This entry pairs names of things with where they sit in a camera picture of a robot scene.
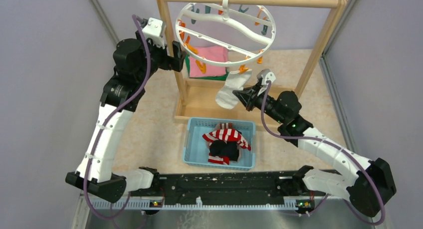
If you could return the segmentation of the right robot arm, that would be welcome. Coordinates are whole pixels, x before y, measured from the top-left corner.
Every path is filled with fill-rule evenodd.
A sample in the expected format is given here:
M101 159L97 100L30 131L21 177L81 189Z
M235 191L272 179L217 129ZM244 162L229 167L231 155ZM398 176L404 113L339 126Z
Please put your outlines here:
M370 160L330 140L300 114L301 104L293 91L283 91L277 99L262 89L253 87L235 90L233 94L246 110L261 110L280 123L276 137L283 138L331 165L329 173L303 166L293 180L293 190L299 195L320 191L344 199L356 211L367 217L386 216L385 204L397 192L391 167L378 158Z

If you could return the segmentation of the black sock back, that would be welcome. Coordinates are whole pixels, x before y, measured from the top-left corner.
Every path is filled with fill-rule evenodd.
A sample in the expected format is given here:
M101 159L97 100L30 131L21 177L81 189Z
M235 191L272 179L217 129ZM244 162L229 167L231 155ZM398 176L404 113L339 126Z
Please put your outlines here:
M229 157L230 161L238 161L240 157L238 144L235 141L225 142L222 140L216 140L212 142L209 150L209 155Z

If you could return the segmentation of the grey striped cuff sock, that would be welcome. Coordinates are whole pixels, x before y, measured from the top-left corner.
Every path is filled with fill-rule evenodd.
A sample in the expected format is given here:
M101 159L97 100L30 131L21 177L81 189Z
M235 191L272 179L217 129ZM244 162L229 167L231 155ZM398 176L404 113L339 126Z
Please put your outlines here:
M232 128L233 128L232 123L223 122L223 123L217 123L214 129L220 130L220 129L232 129Z

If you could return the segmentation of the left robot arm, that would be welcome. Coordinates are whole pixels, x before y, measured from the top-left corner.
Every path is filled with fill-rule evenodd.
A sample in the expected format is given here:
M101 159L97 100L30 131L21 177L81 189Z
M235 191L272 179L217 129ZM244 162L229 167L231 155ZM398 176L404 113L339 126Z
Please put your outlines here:
M158 193L160 182L156 171L145 167L115 174L112 166L126 125L145 93L144 80L158 69L180 72L186 53L181 44L172 42L174 56L167 47L154 45L147 39L124 39L113 52L114 74L103 87L97 123L89 147L80 165L67 173L66 183L86 193L115 203L128 192L141 189L149 196Z

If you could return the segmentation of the white round clip hanger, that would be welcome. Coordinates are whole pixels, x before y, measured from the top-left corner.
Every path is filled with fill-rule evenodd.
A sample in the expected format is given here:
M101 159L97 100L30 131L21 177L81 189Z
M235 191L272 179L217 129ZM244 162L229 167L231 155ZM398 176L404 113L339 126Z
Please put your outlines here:
M235 9L229 0L221 3L193 0L179 12L175 31L190 57L209 66L232 67L262 63L276 36L273 15L263 5ZM263 25L268 25L263 36Z

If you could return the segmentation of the red white striped sock back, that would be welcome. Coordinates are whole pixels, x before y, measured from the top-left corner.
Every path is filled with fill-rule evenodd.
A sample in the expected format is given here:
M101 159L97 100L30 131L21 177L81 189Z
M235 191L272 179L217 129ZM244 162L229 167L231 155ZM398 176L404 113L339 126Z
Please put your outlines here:
M202 138L206 140L209 145L216 140L225 142L236 142L241 149L247 149L251 151L250 143L243 137L243 135L236 129L218 129L202 135Z

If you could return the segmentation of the red white striped sock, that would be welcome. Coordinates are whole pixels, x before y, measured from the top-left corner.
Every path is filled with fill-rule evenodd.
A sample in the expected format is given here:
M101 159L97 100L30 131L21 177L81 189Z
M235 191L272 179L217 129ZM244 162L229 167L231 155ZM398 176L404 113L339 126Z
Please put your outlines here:
M209 145L216 140L225 142L236 142L241 149L247 149L251 151L250 143L243 137L243 135L236 129L218 129L202 135L202 138L206 140Z
M213 164L220 164L220 165L230 164L229 157L220 157L220 156L213 156L213 155L209 155L208 162Z

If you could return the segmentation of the light blue plastic basket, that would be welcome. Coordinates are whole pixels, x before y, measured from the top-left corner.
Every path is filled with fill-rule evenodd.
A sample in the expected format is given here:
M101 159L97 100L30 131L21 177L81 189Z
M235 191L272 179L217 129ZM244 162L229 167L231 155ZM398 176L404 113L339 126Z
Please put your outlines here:
M248 171L255 166L255 133L251 121L193 117L182 159L190 166Z

